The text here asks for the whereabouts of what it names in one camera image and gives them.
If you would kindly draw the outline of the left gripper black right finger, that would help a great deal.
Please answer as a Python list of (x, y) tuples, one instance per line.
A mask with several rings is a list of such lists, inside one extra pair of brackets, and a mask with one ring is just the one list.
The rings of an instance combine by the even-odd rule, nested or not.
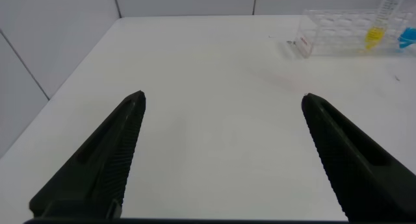
[(415, 222), (415, 174), (327, 100), (309, 93), (302, 112), (349, 221)]

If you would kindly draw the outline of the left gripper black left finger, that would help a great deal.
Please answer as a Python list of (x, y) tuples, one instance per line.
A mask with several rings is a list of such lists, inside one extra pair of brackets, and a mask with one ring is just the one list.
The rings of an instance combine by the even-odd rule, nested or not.
[(30, 200), (34, 217), (119, 218), (145, 110), (128, 95)]

